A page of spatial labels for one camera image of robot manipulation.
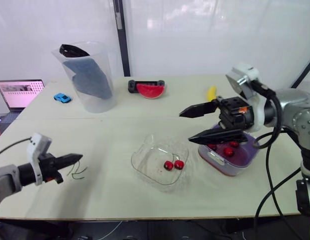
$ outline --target cherry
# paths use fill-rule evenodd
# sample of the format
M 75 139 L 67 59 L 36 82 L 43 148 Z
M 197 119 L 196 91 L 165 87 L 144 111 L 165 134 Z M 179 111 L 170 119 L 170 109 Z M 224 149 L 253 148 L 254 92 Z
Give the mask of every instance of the cherry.
M 174 164 L 171 161 L 166 161 L 165 164 L 164 164 L 164 168 L 167 171 L 170 171 L 170 170 L 172 170 L 174 168 Z
M 176 160 L 175 161 L 175 168 L 177 168 L 178 170 L 182 170 L 184 167 L 184 162 L 181 160 Z
M 231 157 L 234 155 L 234 150 L 231 147 L 225 147 L 224 154 L 228 157 Z
M 231 146 L 234 147 L 234 148 L 237 148 L 237 147 L 239 146 L 239 143 L 236 142 L 236 141 L 230 141 L 230 142 L 229 142 L 229 145 L 231 145 Z
M 207 145 L 210 149 L 212 149 L 213 151 L 217 150 L 217 146 L 215 144 L 208 144 Z

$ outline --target blue cloth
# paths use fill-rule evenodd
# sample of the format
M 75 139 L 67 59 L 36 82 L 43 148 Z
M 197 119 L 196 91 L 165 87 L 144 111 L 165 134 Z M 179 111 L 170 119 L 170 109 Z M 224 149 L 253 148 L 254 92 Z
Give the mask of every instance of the blue cloth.
M 107 77 L 92 58 L 65 61 L 63 64 L 72 70 L 73 83 L 77 91 L 101 99 L 109 99 L 112 92 Z

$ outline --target toy watermelon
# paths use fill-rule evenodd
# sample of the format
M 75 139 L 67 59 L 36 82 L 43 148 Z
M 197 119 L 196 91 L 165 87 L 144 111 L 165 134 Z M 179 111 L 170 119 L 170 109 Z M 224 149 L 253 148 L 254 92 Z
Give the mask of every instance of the toy watermelon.
M 147 99 L 156 99 L 164 93 L 165 86 L 137 84 L 137 90 Z

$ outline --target red object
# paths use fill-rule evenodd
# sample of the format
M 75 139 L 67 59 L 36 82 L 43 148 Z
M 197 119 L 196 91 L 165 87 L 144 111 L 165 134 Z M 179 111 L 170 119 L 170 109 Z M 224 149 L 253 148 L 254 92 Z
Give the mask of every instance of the red object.
M 217 146 L 215 144 L 208 144 L 207 147 L 209 147 L 210 149 L 212 149 L 213 151 L 217 150 Z
M 166 161 L 164 164 L 164 168 L 166 170 L 170 171 L 174 168 L 174 164 L 171 161 Z
M 231 145 L 231 146 L 234 147 L 234 148 L 237 148 L 237 147 L 239 146 L 239 143 L 236 142 L 236 141 L 230 141 L 230 142 L 229 142 L 229 145 Z
M 164 93 L 165 86 L 154 86 L 139 83 L 137 84 L 137 90 L 147 99 L 156 99 Z
M 234 150 L 231 147 L 225 147 L 224 154 L 228 157 L 231 157 L 234 155 Z
M 182 170 L 184 167 L 184 162 L 181 160 L 176 160 L 175 161 L 175 168 L 177 168 L 178 170 Z

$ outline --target plastic tray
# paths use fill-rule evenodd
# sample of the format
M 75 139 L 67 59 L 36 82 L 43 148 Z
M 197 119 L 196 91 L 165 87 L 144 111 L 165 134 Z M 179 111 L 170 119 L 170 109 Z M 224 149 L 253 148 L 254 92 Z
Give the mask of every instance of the plastic tray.
M 198 148 L 199 155 L 223 174 L 231 177 L 236 176 L 251 164 L 258 153 L 258 149 L 252 146 L 255 138 L 247 133 L 245 135 L 247 143 L 240 144 L 236 148 L 233 147 L 235 153 L 233 156 L 226 156 L 223 152 L 225 147 L 230 147 L 228 143 L 218 144 L 216 151 L 206 145 L 200 145 Z
M 158 186 L 171 186 L 183 173 L 188 159 L 187 146 L 171 137 L 158 138 L 153 134 L 145 138 L 141 147 L 132 154 L 131 164 L 145 178 Z M 166 161 L 181 160 L 185 163 L 182 170 L 164 168 Z

